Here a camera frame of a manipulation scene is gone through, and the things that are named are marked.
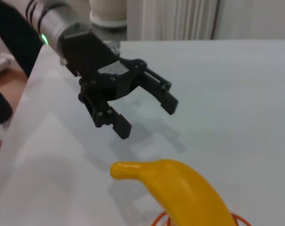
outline white table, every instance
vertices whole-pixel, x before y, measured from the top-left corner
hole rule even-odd
[[[0,226],[149,226],[160,206],[116,161],[171,158],[254,226],[285,226],[285,41],[124,42],[172,81],[169,116],[143,89],[112,102],[133,125],[94,127],[79,85],[43,47],[0,151]]]

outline white wall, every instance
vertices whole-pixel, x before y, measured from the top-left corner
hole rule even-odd
[[[285,0],[221,0],[215,39],[285,39]]]

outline white curtain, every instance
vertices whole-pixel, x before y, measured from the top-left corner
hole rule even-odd
[[[128,0],[130,40],[208,40],[218,0]]]

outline white pot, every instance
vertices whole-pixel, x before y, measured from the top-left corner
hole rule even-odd
[[[127,18],[127,0],[89,0],[92,13],[104,21],[121,21]]]

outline yellow banana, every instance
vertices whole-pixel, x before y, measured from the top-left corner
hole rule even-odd
[[[219,194],[181,162],[118,162],[110,174],[114,179],[141,181],[176,226],[235,226]]]

